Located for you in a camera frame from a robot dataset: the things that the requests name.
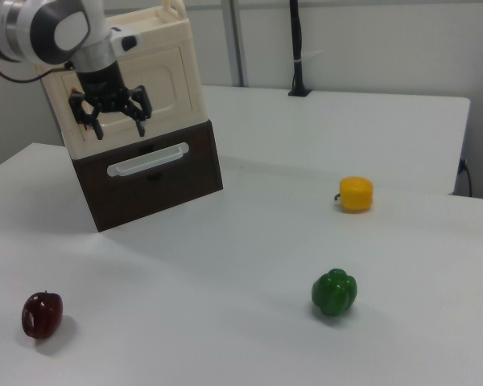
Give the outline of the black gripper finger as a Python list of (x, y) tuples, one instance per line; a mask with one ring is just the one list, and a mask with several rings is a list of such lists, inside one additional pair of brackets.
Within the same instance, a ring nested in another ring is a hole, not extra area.
[(152, 114), (150, 99), (143, 85), (126, 90), (121, 112), (135, 122), (138, 134), (143, 138), (146, 133), (143, 122)]
[(68, 98), (68, 103), (70, 104), (76, 123), (90, 126), (97, 139), (100, 141), (104, 137), (103, 130), (98, 120), (98, 116), (102, 112), (102, 105), (100, 103), (93, 105), (93, 111), (87, 113), (83, 108), (84, 102), (87, 102), (85, 94), (77, 90), (72, 90), (71, 95)]

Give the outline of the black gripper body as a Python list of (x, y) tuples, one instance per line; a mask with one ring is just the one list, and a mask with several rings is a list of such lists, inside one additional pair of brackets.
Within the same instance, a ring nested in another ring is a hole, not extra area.
[(95, 72), (77, 72), (85, 100), (102, 113), (122, 112), (130, 104), (118, 62)]

